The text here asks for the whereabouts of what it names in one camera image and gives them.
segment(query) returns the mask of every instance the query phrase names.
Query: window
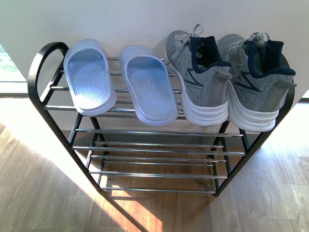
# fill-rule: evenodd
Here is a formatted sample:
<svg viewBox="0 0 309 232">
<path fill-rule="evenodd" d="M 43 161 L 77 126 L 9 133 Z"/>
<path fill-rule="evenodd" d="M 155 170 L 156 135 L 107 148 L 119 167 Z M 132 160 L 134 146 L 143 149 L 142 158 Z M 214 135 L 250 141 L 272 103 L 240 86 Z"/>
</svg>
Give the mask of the window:
<svg viewBox="0 0 309 232">
<path fill-rule="evenodd" d="M 25 82 L 9 55 L 0 44 L 0 82 Z"/>
<path fill-rule="evenodd" d="M 26 97 L 27 83 L 9 55 L 0 44 L 0 96 Z"/>
</svg>

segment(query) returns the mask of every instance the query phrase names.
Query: curved rack handle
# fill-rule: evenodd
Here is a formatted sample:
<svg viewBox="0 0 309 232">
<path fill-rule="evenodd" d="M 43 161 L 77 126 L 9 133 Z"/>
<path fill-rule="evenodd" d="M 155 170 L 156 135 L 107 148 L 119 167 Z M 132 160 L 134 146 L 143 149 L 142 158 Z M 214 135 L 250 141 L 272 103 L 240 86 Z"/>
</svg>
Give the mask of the curved rack handle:
<svg viewBox="0 0 309 232">
<path fill-rule="evenodd" d="M 53 43 L 49 43 L 46 46 L 44 46 L 34 57 L 30 70 L 29 70 L 29 75 L 28 75 L 28 94 L 29 94 L 29 98 L 31 99 L 31 101 L 36 102 L 36 104 L 40 103 L 40 105 L 42 105 L 41 104 L 42 101 L 40 101 L 40 97 L 38 94 L 37 85 L 38 85 L 38 78 L 40 75 L 41 68 L 45 60 L 47 59 L 47 57 L 56 50 L 59 50 L 64 57 L 68 49 L 69 49 L 68 46 L 63 42 L 53 42 Z M 63 70 L 62 62 L 57 71 L 59 72 L 60 70 Z"/>
</svg>

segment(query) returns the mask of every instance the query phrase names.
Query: metal shoe rack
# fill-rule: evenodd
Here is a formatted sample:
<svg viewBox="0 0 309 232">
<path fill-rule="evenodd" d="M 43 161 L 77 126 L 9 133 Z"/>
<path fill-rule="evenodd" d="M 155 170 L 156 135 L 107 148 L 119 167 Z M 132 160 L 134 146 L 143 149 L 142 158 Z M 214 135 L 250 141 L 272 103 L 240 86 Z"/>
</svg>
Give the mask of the metal shoe rack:
<svg viewBox="0 0 309 232">
<path fill-rule="evenodd" d="M 239 133 L 236 134 L 225 133 L 229 125 L 228 120 L 221 125 L 219 131 L 216 133 L 102 129 L 100 123 L 102 124 L 102 120 L 107 117 L 118 118 L 117 120 L 136 118 L 132 102 L 118 101 L 114 108 L 96 117 L 87 117 L 78 114 L 70 135 L 67 138 L 51 116 L 50 111 L 75 111 L 75 108 L 72 106 L 48 104 L 52 95 L 59 93 L 59 91 L 68 92 L 69 90 L 68 87 L 58 86 L 60 79 L 64 78 L 63 60 L 60 62 L 60 65 L 45 88 L 45 91 L 43 91 L 41 96 L 38 94 L 38 79 L 41 68 L 46 58 L 56 50 L 59 50 L 62 55 L 65 56 L 68 47 L 61 42 L 50 43 L 43 47 L 34 58 L 29 71 L 28 94 L 36 109 L 88 180 L 100 193 L 105 193 L 110 190 L 167 191 L 207 193 L 218 196 L 273 131 L 271 130 L 258 134 L 253 143 L 249 144 L 246 131 L 244 130 L 239 130 Z M 108 60 L 109 62 L 113 62 L 113 60 L 117 60 L 117 58 L 109 58 Z M 117 76 L 121 75 L 120 72 L 111 72 L 111 74 Z M 116 88 L 116 93 L 127 93 L 129 95 L 128 90 L 125 88 Z M 180 94 L 181 89 L 175 89 L 174 93 Z M 294 90 L 292 89 L 287 93 L 285 104 L 281 108 L 276 119 L 276 126 L 290 110 L 293 99 Z M 125 104 L 131 108 L 117 107 L 118 104 Z M 93 128 L 80 128 L 83 118 L 90 118 Z M 177 119 L 185 120 L 182 110 L 179 110 L 179 117 Z M 79 133 L 91 134 L 92 141 L 89 142 L 89 146 L 75 144 L 75 138 Z M 111 141 L 107 139 L 108 137 L 112 137 L 110 135 L 118 135 L 120 138 L 122 136 L 136 135 L 142 136 L 143 139 L 148 138 L 147 141 L 154 141 L 153 138 L 158 136 L 167 136 L 168 138 L 193 137 L 196 140 L 201 138 L 212 138 L 212 142 L 210 145 L 180 144 L 169 143 L 166 142 L 165 139 L 164 142 L 159 143 L 138 141 L 132 143 L 119 140 Z M 227 137 L 240 139 L 242 141 L 241 144 L 243 144 L 243 152 L 229 151 L 229 147 L 226 145 Z M 84 155 L 85 161 L 82 161 L 80 158 L 80 152 L 82 151 L 87 151 L 87 154 Z M 232 164 L 232 157 L 238 157 L 239 159 Z M 137 172 L 138 168 L 129 169 L 130 167 L 136 166 L 143 167 L 143 172 Z M 185 172 L 175 173 L 178 170 L 185 170 Z M 124 178 L 124 181 L 121 182 L 123 184 L 122 186 L 118 184 L 118 186 L 115 187 L 108 184 L 109 180 L 115 180 L 115 178 L 119 177 Z M 151 185 L 149 187 L 148 184 L 146 187 L 139 186 L 139 183 L 152 183 L 153 181 L 156 183 L 154 187 Z M 168 182 L 163 188 L 158 188 L 161 181 L 165 181 L 165 183 L 166 181 Z M 185 186 L 187 186 L 187 189 L 175 188 L 175 183 L 181 181 L 186 181 L 187 184 Z M 193 181 L 197 181 L 201 188 L 192 188 L 192 186 L 195 186 L 191 185 Z"/>
</svg>

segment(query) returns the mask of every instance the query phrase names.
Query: chrome bar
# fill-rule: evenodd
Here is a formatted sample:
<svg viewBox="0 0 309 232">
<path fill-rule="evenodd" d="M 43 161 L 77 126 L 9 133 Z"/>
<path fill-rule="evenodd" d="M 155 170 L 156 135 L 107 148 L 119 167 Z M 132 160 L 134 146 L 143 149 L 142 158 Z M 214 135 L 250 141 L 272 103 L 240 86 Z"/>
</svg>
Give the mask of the chrome bar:
<svg viewBox="0 0 309 232">
<path fill-rule="evenodd" d="M 62 87 L 62 86 L 51 86 L 50 89 L 55 90 L 55 91 L 69 91 L 69 87 Z M 127 88 L 115 88 L 115 91 L 117 93 L 128 93 L 129 90 Z M 175 94 L 181 94 L 182 90 L 181 89 L 174 89 Z"/>
<path fill-rule="evenodd" d="M 122 173 L 108 171 L 89 171 L 90 174 L 106 176 L 133 176 L 133 177 L 156 177 L 156 178 L 181 178 L 181 179 L 227 179 L 226 175 L 193 175 L 193 174 L 149 174 L 149 173 Z"/>
<path fill-rule="evenodd" d="M 133 104 L 132 101 L 116 101 L 117 104 Z"/>
<path fill-rule="evenodd" d="M 119 57 L 107 57 L 107 60 L 119 60 Z"/>
<path fill-rule="evenodd" d="M 119 57 L 107 57 L 107 60 L 119 60 Z"/>
<path fill-rule="evenodd" d="M 122 76 L 121 72 L 119 71 L 112 71 L 111 76 Z"/>
<path fill-rule="evenodd" d="M 199 191 L 199 190 L 178 190 L 178 189 L 154 189 L 154 188 L 114 188 L 100 187 L 101 190 L 118 190 L 118 191 L 149 191 L 149 192 L 181 192 L 181 193 L 203 193 L 215 194 L 215 191 Z"/>
<path fill-rule="evenodd" d="M 69 91 L 69 87 L 51 86 L 50 89 L 57 91 Z"/>
<path fill-rule="evenodd" d="M 154 152 L 154 153 L 174 153 L 174 154 L 204 154 L 216 156 L 244 156 L 245 152 L 223 152 L 223 151 L 178 151 L 178 150 L 160 150 L 160 149 L 132 149 L 119 147 L 95 147 L 95 146 L 73 146 L 73 150 L 91 150 L 91 151 L 120 151 L 120 152 Z"/>
<path fill-rule="evenodd" d="M 224 159 L 185 159 L 185 158 L 161 158 L 161 157 L 133 157 L 133 156 L 102 156 L 102 155 L 91 155 L 94 159 L 105 159 L 105 160 L 163 160 L 163 161 L 174 161 L 174 162 L 206 162 L 206 163 L 224 163 Z"/>
<path fill-rule="evenodd" d="M 115 71 L 113 71 L 113 72 L 111 72 L 111 75 L 112 75 L 112 76 L 121 76 L 122 74 L 121 74 L 121 72 L 115 72 Z"/>
<path fill-rule="evenodd" d="M 123 161 L 104 161 L 104 163 L 213 167 L 213 164 L 193 164 L 193 163 L 192 164 L 191 163 L 148 163 L 148 162 L 123 162 Z"/>
<path fill-rule="evenodd" d="M 76 111 L 76 108 L 67 105 L 46 105 L 44 106 L 44 110 Z"/>
<path fill-rule="evenodd" d="M 113 112 L 113 113 L 135 113 L 135 109 L 113 107 L 113 108 L 111 108 L 107 112 Z"/>
<path fill-rule="evenodd" d="M 124 114 L 101 114 L 101 115 L 97 115 L 96 117 L 118 117 L 118 118 L 137 118 L 136 115 L 133 114 L 129 114 L 129 115 L 124 115 Z"/>
<path fill-rule="evenodd" d="M 127 88 L 115 88 L 116 93 L 128 93 L 129 90 Z M 174 94 L 181 94 L 181 89 L 174 89 Z"/>
<path fill-rule="evenodd" d="M 222 145 L 195 145 L 195 144 L 147 144 L 147 143 L 122 143 L 122 142 L 108 142 L 96 141 L 98 145 L 133 145 L 133 146 L 185 146 L 185 147 L 209 147 L 222 148 Z"/>
<path fill-rule="evenodd" d="M 75 129 L 78 132 L 93 132 L 93 133 L 105 133 L 105 134 L 139 134 L 139 135 L 177 135 L 177 136 L 205 136 L 205 137 L 242 137 L 242 134 L 230 134 L 230 133 L 201 133 L 201 132 L 170 132 L 170 131 L 143 131 L 143 130 L 96 130 L 96 129 Z"/>
</svg>

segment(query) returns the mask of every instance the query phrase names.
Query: sneaker tongue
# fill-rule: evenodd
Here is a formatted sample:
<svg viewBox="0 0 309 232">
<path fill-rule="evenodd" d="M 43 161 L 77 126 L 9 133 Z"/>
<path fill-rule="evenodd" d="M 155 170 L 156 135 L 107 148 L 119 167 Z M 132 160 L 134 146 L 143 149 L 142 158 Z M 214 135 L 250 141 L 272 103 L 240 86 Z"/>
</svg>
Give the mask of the sneaker tongue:
<svg viewBox="0 0 309 232">
<path fill-rule="evenodd" d="M 281 68 L 283 42 L 268 40 L 265 46 L 258 47 L 253 41 L 244 43 L 243 49 L 248 55 L 250 72 L 262 75 L 274 68 Z"/>
<path fill-rule="evenodd" d="M 215 38 L 191 38 L 192 67 L 196 73 L 204 72 L 211 64 L 222 61 Z"/>
<path fill-rule="evenodd" d="M 264 56 L 264 72 L 274 68 L 281 68 L 281 53 L 283 42 L 268 40 Z"/>
</svg>

